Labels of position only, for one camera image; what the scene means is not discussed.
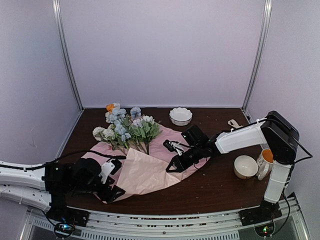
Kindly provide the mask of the pink wrapping paper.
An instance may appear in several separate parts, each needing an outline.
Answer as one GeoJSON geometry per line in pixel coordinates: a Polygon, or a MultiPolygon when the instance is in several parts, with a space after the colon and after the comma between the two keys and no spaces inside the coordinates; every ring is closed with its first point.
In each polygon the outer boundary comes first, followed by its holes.
{"type": "Polygon", "coordinates": [[[161,134],[150,143],[149,154],[129,148],[124,153],[126,158],[121,161],[122,167],[114,175],[108,176],[115,180],[116,186],[125,190],[125,194],[114,202],[133,195],[146,195],[171,187],[188,178],[206,164],[207,158],[202,158],[199,163],[181,173],[166,172],[168,164],[176,153],[168,151],[163,146],[164,141],[171,140],[181,144],[186,144],[186,141],[179,131],[165,126],[160,126],[160,129],[161,134]]]}

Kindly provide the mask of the fake flower bouquet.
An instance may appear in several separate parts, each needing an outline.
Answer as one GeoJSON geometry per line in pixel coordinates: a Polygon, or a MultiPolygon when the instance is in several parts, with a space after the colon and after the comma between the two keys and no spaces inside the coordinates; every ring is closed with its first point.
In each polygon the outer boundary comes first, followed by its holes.
{"type": "Polygon", "coordinates": [[[129,148],[134,148],[148,155],[151,142],[162,133],[160,124],[153,116],[143,115],[139,107],[127,112],[118,102],[106,106],[105,121],[108,127],[95,127],[93,137],[124,154],[129,148]]]}

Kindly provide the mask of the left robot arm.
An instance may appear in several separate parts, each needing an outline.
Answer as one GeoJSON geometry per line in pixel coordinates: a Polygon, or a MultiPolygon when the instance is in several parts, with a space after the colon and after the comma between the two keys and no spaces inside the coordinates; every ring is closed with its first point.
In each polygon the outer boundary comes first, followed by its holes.
{"type": "Polygon", "coordinates": [[[125,156],[107,156],[104,164],[93,158],[75,163],[47,162],[43,165],[0,164],[0,192],[15,201],[33,206],[46,216],[61,222],[72,222],[85,213],[69,208],[66,195],[96,195],[112,203],[125,194],[112,178],[122,167],[125,156]]]}

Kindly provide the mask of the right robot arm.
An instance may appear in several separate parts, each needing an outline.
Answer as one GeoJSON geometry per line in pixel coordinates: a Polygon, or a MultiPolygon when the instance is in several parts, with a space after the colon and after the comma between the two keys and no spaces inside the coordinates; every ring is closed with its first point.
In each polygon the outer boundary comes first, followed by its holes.
{"type": "Polygon", "coordinates": [[[215,158],[241,149],[268,147],[273,155],[273,168],[263,199],[256,210],[259,220],[268,220],[279,207],[279,200],[292,174],[300,140],[299,131],[279,112],[272,110],[266,117],[222,131],[211,137],[197,125],[181,133],[187,150],[180,143],[166,139],[163,146],[177,154],[166,167],[167,173],[182,173],[204,158],[215,158]]]}

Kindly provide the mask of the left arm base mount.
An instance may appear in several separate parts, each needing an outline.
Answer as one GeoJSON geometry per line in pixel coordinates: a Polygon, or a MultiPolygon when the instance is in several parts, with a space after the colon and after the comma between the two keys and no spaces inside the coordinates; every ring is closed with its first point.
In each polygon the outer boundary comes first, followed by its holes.
{"type": "Polygon", "coordinates": [[[59,239],[70,237],[76,227],[86,227],[90,213],[86,210],[75,208],[53,208],[42,212],[48,222],[53,225],[53,233],[59,239]]]}

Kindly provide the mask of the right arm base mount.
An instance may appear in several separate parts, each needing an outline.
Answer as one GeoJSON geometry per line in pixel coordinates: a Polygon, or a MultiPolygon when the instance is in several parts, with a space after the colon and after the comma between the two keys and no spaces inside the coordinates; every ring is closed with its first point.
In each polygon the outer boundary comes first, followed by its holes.
{"type": "Polygon", "coordinates": [[[275,219],[282,216],[279,209],[270,210],[261,206],[247,208],[239,212],[243,227],[254,226],[254,231],[259,237],[271,237],[276,231],[275,219]]]}

